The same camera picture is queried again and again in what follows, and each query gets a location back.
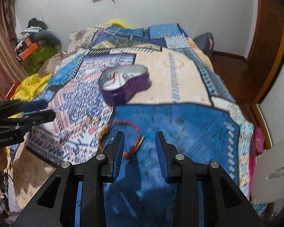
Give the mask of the pile of clothes and boxes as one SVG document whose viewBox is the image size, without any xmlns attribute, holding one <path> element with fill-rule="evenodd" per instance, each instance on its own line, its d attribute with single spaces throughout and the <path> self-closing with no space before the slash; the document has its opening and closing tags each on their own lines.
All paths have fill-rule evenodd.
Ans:
<svg viewBox="0 0 284 227">
<path fill-rule="evenodd" d="M 19 55 L 33 43 L 38 45 L 38 49 L 22 61 Z M 52 71 L 52 68 L 64 57 L 61 49 L 61 40 L 48 29 L 44 20 L 32 18 L 27 28 L 20 32 L 20 39 L 14 48 L 14 54 L 27 74 L 33 75 Z"/>
</svg>

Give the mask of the yellow cloth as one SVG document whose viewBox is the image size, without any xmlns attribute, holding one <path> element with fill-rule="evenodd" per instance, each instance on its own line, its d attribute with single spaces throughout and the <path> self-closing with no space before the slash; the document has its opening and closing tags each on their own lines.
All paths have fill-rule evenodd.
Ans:
<svg viewBox="0 0 284 227">
<path fill-rule="evenodd" d="M 53 73 L 49 74 L 33 74 L 26 78 L 16 89 L 11 100 L 32 101 L 36 98 L 48 85 Z"/>
</svg>

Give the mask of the striped red curtain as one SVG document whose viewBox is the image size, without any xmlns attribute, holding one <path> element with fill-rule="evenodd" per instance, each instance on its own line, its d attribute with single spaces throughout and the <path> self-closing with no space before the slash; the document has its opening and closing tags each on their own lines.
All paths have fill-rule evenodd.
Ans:
<svg viewBox="0 0 284 227">
<path fill-rule="evenodd" d="M 28 77 L 16 59 L 15 0 L 0 0 L 0 102 L 5 100 L 11 86 Z"/>
</svg>

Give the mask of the white cabinet with stickers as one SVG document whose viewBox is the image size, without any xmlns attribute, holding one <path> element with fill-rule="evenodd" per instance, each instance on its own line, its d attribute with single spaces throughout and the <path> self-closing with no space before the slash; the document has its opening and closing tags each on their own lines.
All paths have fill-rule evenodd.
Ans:
<svg viewBox="0 0 284 227">
<path fill-rule="evenodd" d="M 284 199 L 284 139 L 256 157 L 251 202 L 264 204 Z"/>
</svg>

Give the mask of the wooden wardrobe frame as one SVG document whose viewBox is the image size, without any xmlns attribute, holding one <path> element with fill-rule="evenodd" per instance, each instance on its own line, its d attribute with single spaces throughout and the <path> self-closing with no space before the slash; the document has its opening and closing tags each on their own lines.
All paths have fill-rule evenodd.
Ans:
<svg viewBox="0 0 284 227">
<path fill-rule="evenodd" d="M 284 63 L 284 6 L 279 0 L 257 0 L 257 21 L 247 58 L 252 103 L 261 103 Z"/>
</svg>

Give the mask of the pink slipper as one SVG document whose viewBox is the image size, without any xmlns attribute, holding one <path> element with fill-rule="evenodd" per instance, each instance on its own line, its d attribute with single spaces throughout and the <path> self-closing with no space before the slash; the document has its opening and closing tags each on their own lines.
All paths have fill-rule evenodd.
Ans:
<svg viewBox="0 0 284 227">
<path fill-rule="evenodd" d="M 257 154 L 262 154 L 264 151 L 265 137 L 260 127 L 257 127 L 254 132 L 254 147 Z"/>
</svg>

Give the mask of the white sliding wardrobe door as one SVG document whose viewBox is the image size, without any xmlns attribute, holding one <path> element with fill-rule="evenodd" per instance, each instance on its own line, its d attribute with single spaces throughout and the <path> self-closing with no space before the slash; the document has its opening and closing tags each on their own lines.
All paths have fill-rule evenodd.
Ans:
<svg viewBox="0 0 284 227">
<path fill-rule="evenodd" d="M 272 144 L 284 139 L 284 63 L 280 73 L 265 99 L 260 104 Z"/>
</svg>

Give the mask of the orange box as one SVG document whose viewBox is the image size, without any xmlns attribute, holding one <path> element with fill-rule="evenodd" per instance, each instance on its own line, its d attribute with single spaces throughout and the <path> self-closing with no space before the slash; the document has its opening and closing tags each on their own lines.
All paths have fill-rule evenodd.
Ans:
<svg viewBox="0 0 284 227">
<path fill-rule="evenodd" d="M 20 59 L 23 61 L 28 58 L 33 52 L 38 49 L 38 45 L 36 43 L 31 44 L 26 50 L 24 50 L 19 56 Z"/>
</svg>

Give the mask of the blue patchwork bedspread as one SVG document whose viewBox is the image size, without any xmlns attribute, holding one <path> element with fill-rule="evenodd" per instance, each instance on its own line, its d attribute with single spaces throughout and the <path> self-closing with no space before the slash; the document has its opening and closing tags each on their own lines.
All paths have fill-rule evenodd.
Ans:
<svg viewBox="0 0 284 227">
<path fill-rule="evenodd" d="M 151 85 L 125 105 L 109 106 L 98 80 L 107 67 L 143 65 Z M 46 88 L 33 100 L 47 100 L 56 119 L 34 127 L 11 147 L 13 181 L 9 203 L 22 211 L 54 170 L 93 157 L 98 136 L 112 123 L 122 130 L 125 150 L 119 177 L 105 184 L 108 226 L 171 226 L 175 185 L 161 176 L 154 144 L 162 131 L 180 153 L 198 163 L 217 161 L 250 195 L 249 150 L 253 124 L 242 113 L 211 61 L 176 24 L 142 29 L 93 26 L 74 32 L 66 56 Z M 98 126 L 87 116 L 99 116 Z"/>
</svg>

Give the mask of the purple heart-shaped tin box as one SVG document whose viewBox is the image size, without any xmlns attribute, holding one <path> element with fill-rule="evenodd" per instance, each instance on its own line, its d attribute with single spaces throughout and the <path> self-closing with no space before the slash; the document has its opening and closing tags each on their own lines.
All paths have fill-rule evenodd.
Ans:
<svg viewBox="0 0 284 227">
<path fill-rule="evenodd" d="M 121 106 L 138 92 L 149 89 L 151 82 L 148 68 L 137 64 L 107 67 L 101 74 L 98 85 L 107 105 Z"/>
</svg>

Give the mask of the dark purple pillow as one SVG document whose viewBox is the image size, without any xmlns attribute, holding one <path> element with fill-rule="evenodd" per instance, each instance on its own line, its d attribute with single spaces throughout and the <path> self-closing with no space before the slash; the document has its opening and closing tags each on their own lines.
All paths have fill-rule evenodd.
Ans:
<svg viewBox="0 0 284 227">
<path fill-rule="evenodd" d="M 212 60 L 214 51 L 213 34 L 210 32 L 203 33 L 193 39 L 194 43 L 202 52 Z"/>
</svg>

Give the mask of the small beaded jewelry piece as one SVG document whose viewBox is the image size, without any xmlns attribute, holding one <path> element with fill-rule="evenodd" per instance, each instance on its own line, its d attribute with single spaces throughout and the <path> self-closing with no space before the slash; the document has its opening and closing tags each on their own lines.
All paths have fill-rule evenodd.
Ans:
<svg viewBox="0 0 284 227">
<path fill-rule="evenodd" d="M 100 121 L 101 121 L 101 117 L 99 117 L 99 116 L 87 116 L 86 121 L 91 126 L 98 126 Z"/>
</svg>

